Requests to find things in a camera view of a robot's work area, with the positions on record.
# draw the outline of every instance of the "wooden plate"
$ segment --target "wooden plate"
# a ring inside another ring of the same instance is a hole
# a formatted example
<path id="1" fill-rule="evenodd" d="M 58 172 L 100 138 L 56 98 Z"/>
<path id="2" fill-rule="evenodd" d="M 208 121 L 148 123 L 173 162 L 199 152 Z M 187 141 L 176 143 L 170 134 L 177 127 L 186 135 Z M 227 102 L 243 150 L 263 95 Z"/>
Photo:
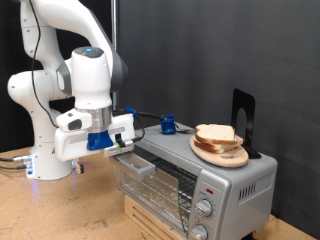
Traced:
<path id="1" fill-rule="evenodd" d="M 246 165 L 248 160 L 249 160 L 249 156 L 246 150 L 244 150 L 243 147 L 239 146 L 236 147 L 234 149 L 234 153 L 235 155 L 237 155 L 237 158 L 233 158 L 233 159 L 226 159 L 226 158 L 222 158 L 222 156 L 230 156 L 232 154 L 232 150 L 224 152 L 224 153 L 211 153 L 211 152 L 207 152 L 205 150 L 202 150 L 198 147 L 196 147 L 194 145 L 194 140 L 196 139 L 195 136 L 192 136 L 190 138 L 190 146 L 192 148 L 192 150 L 199 156 L 201 157 L 203 160 L 221 166 L 221 167 L 241 167 L 243 165 Z"/>

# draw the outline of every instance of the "blue robot part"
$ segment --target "blue robot part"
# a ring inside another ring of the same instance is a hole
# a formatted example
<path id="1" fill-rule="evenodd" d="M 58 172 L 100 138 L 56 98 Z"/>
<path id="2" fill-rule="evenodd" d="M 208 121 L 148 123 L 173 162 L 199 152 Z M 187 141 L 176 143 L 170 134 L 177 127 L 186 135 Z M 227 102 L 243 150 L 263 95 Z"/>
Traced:
<path id="1" fill-rule="evenodd" d="M 138 117 L 137 111 L 134 110 L 133 108 L 129 107 L 129 106 L 126 106 L 126 113 L 132 113 L 134 120 L 136 120 L 136 118 Z"/>
<path id="2" fill-rule="evenodd" d="M 112 146 L 113 142 L 109 136 L 108 130 L 101 133 L 89 133 L 88 150 L 95 151 Z"/>
<path id="3" fill-rule="evenodd" d="M 165 119 L 160 120 L 162 133 L 165 135 L 175 133 L 176 130 L 176 124 L 174 123 L 174 117 L 173 114 L 169 114 L 166 116 Z"/>

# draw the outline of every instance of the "black curtain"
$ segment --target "black curtain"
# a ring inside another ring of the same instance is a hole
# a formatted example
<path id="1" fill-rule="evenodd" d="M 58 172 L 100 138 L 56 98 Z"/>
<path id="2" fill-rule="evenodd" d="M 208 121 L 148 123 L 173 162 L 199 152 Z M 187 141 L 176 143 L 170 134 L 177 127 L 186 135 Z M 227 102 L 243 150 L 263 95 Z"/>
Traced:
<path id="1" fill-rule="evenodd" d="M 320 239 L 319 26 L 316 0 L 120 0 L 121 107 L 230 124 L 234 88 L 252 94 L 253 147 L 279 163 L 272 210 Z"/>
<path id="2" fill-rule="evenodd" d="M 111 1 L 81 0 L 91 9 L 111 39 Z M 13 74 L 30 71 L 32 59 L 23 48 L 20 26 L 20 3 L 0 0 L 0 109 L 1 144 L 0 152 L 33 146 L 34 136 L 28 112 L 15 103 L 7 91 L 7 83 Z M 88 46 L 88 41 L 74 33 L 57 31 L 60 51 L 64 59 L 69 59 L 75 48 Z M 36 63 L 35 69 L 42 69 Z M 60 112 L 74 107 L 74 99 L 53 101 L 50 106 Z"/>

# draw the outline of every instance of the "toast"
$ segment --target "toast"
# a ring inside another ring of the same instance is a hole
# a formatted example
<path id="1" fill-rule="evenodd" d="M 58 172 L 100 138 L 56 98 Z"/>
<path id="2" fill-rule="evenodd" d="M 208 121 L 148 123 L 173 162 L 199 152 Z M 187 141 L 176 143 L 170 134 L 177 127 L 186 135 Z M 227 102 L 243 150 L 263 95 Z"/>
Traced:
<path id="1" fill-rule="evenodd" d="M 218 124 L 201 124 L 196 127 L 196 139 L 200 143 L 209 144 L 237 144 L 237 138 L 234 139 L 234 128 Z"/>
<path id="2" fill-rule="evenodd" d="M 234 148 L 241 146 L 243 144 L 243 139 L 237 136 L 238 142 L 234 145 Z M 194 140 L 194 145 L 202 150 L 212 152 L 212 153 L 224 153 L 233 149 L 233 145 L 216 145 L 210 143 L 200 143 L 198 140 Z"/>

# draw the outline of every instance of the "toaster oven top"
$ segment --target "toaster oven top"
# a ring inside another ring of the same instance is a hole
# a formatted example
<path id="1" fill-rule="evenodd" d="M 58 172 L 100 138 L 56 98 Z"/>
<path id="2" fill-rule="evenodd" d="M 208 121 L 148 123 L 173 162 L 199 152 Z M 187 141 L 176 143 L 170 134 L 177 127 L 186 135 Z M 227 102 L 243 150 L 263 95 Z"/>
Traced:
<path id="1" fill-rule="evenodd" d="M 225 168 L 208 163 L 199 158 L 191 149 L 189 141 L 195 134 L 194 129 L 177 123 L 180 129 L 190 129 L 188 133 L 176 132 L 175 134 L 164 135 L 161 126 L 156 125 L 145 129 L 144 138 L 136 145 L 171 162 L 184 170 L 199 176 L 202 169 L 225 176 L 231 180 L 241 178 L 243 174 L 252 174 L 252 171 L 265 169 L 267 165 L 274 166 L 275 160 L 266 155 L 261 159 L 249 160 L 248 164 L 239 168 Z M 142 131 L 135 131 L 137 136 L 141 136 Z"/>

